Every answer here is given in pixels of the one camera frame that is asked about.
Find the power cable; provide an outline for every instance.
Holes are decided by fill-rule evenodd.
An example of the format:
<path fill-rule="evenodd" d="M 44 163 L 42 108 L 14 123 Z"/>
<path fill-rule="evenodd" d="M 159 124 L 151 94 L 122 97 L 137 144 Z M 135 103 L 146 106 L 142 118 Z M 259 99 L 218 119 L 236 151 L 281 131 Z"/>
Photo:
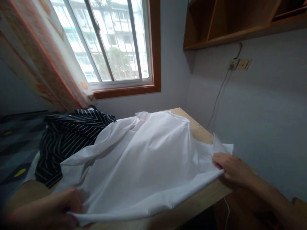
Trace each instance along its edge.
<path fill-rule="evenodd" d="M 225 228 L 224 228 L 224 230 L 227 230 L 228 219 L 229 219 L 229 216 L 230 216 L 230 208 L 229 208 L 228 203 L 227 203 L 227 201 L 226 201 L 225 198 L 224 198 L 224 200 L 225 200 L 226 205 L 227 205 L 227 208 L 228 208 L 228 214 L 227 214 L 226 223 L 225 223 Z"/>
<path fill-rule="evenodd" d="M 237 59 L 237 58 L 240 56 L 241 50 L 242 50 L 242 48 L 243 48 L 243 44 L 242 44 L 241 42 L 238 42 L 238 44 L 240 45 L 239 52 L 238 52 L 237 56 L 236 56 L 234 59 Z M 231 72 L 232 72 L 234 68 L 235 68 L 235 66 L 234 66 L 234 65 L 231 65 L 230 68 L 228 69 L 228 71 L 227 71 L 225 77 L 224 77 L 224 80 L 223 80 L 223 82 L 222 82 L 222 84 L 221 84 L 220 90 L 219 90 L 219 92 L 218 92 L 218 94 L 217 94 L 217 97 L 216 97 L 216 99 L 215 99 L 215 103 L 214 103 L 214 107 L 213 107 L 213 112 L 212 112 L 212 115 L 211 115 L 211 117 L 210 117 L 210 119 L 209 119 L 209 123 L 208 123 L 207 126 L 206 126 L 206 129 L 209 128 L 209 126 L 210 126 L 210 124 L 211 124 L 211 120 L 212 120 L 212 118 L 214 117 L 216 104 L 217 104 L 218 98 L 219 98 L 219 96 L 220 96 L 220 93 L 221 93 L 221 91 L 222 91 L 223 85 L 224 85 L 224 83 L 225 83 L 225 81 L 226 81 L 226 79 L 227 79 L 227 75 L 228 75 L 229 71 L 231 70 Z"/>

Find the patterned curtain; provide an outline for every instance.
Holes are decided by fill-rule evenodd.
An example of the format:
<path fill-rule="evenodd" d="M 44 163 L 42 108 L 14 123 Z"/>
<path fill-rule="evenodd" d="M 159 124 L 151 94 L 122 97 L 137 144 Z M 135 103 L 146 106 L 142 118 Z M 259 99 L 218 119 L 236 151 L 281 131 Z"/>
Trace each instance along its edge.
<path fill-rule="evenodd" d="M 1 0 L 0 11 L 1 59 L 32 91 L 59 111 L 94 103 L 49 0 Z"/>

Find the hand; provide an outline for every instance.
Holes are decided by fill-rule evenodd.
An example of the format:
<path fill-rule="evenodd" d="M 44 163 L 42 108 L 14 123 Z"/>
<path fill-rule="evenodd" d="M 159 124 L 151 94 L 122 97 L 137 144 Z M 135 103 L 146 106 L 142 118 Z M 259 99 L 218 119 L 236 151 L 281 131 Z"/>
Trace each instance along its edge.
<path fill-rule="evenodd" d="M 228 153 L 215 153 L 212 161 L 218 169 L 225 170 L 225 179 L 240 186 L 251 189 L 262 180 L 244 161 Z"/>
<path fill-rule="evenodd" d="M 7 217 L 13 229 L 74 229 L 76 218 L 66 211 L 82 212 L 82 198 L 72 187 L 15 209 Z"/>

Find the desk surface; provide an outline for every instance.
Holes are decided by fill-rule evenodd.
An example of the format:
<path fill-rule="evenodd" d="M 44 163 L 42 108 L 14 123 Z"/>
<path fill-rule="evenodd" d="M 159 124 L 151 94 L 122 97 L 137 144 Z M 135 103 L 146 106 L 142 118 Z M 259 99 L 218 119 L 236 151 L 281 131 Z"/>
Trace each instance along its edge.
<path fill-rule="evenodd" d="M 195 139 L 208 144 L 213 143 L 213 136 L 181 108 L 172 109 L 172 113 L 189 119 L 191 132 Z M 7 202 L 6 207 L 11 210 L 45 197 L 51 194 L 56 186 L 57 184 L 51 189 L 47 189 L 38 181 L 28 181 Z M 217 179 L 172 210 L 163 211 L 145 219 L 98 223 L 92 225 L 90 229 L 175 229 L 231 192 L 231 189 Z"/>

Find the wall switch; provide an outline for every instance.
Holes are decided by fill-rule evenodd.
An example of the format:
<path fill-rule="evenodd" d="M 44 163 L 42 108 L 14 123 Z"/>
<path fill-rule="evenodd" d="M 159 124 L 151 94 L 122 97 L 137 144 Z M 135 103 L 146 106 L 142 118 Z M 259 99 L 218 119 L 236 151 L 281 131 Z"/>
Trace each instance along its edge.
<path fill-rule="evenodd" d="M 252 59 L 241 59 L 237 66 L 237 70 L 247 70 L 251 62 Z"/>
<path fill-rule="evenodd" d="M 239 63 L 239 59 L 230 60 L 227 69 L 228 70 L 236 70 L 238 63 Z"/>

